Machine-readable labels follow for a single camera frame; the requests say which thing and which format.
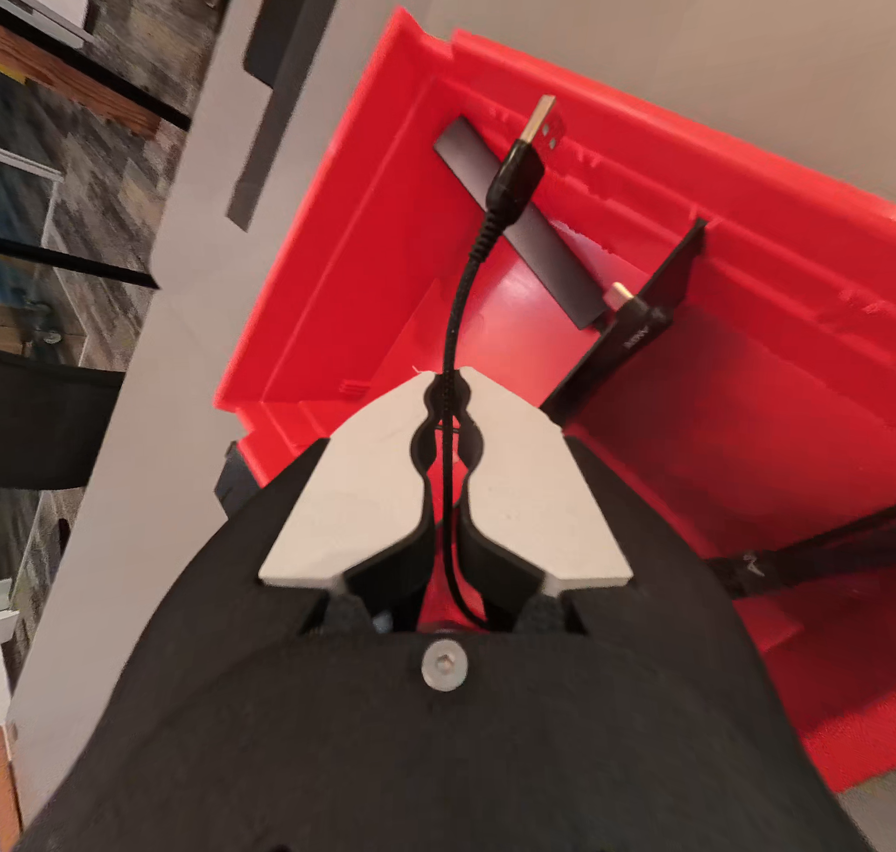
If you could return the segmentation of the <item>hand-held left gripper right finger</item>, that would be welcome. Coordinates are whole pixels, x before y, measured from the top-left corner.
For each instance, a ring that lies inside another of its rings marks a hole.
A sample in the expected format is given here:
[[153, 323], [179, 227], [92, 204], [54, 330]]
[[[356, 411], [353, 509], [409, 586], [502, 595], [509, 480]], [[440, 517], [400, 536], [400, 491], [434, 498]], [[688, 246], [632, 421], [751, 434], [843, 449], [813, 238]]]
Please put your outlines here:
[[458, 375], [458, 554], [482, 597], [626, 585], [633, 569], [561, 428], [478, 370]]

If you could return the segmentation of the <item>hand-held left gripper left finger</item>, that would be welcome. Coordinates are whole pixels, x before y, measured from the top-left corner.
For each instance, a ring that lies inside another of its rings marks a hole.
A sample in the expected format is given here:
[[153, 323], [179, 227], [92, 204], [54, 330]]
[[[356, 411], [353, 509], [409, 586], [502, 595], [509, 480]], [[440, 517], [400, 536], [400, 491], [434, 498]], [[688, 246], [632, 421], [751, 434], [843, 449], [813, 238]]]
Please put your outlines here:
[[348, 590], [434, 524], [429, 470], [441, 375], [375, 398], [332, 433], [260, 568], [271, 587]]

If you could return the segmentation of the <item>red plastic bin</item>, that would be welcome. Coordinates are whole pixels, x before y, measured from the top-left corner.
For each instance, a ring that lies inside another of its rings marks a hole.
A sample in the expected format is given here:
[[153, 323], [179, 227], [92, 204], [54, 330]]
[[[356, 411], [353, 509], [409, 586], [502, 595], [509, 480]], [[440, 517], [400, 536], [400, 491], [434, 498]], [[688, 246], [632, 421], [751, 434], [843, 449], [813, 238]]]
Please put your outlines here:
[[465, 117], [501, 154], [542, 92], [570, 134], [535, 203], [589, 279], [644, 286], [707, 223], [672, 327], [567, 431], [708, 557], [820, 544], [894, 504], [894, 204], [401, 9], [217, 392], [253, 476], [435, 366], [477, 217], [437, 132]]

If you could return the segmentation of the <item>grey usb hub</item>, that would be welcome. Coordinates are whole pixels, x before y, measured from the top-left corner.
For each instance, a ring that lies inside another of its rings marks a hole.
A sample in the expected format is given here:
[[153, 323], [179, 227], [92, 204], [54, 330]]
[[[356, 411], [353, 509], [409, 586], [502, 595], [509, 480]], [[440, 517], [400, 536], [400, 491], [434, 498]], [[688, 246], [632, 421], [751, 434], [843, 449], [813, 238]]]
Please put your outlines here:
[[[480, 208], [499, 159], [468, 121], [452, 121], [434, 151]], [[603, 289], [534, 202], [504, 233], [505, 239], [578, 330], [596, 328], [607, 312]]]

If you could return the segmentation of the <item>black bar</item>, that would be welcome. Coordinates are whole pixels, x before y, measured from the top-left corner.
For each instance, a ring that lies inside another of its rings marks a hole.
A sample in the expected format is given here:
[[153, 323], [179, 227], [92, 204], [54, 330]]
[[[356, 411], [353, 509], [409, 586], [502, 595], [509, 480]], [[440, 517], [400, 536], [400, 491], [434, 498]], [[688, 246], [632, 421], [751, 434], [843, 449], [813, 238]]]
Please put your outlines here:
[[776, 549], [750, 550], [704, 563], [731, 599], [766, 596], [832, 577], [895, 565], [895, 507], [803, 541]]

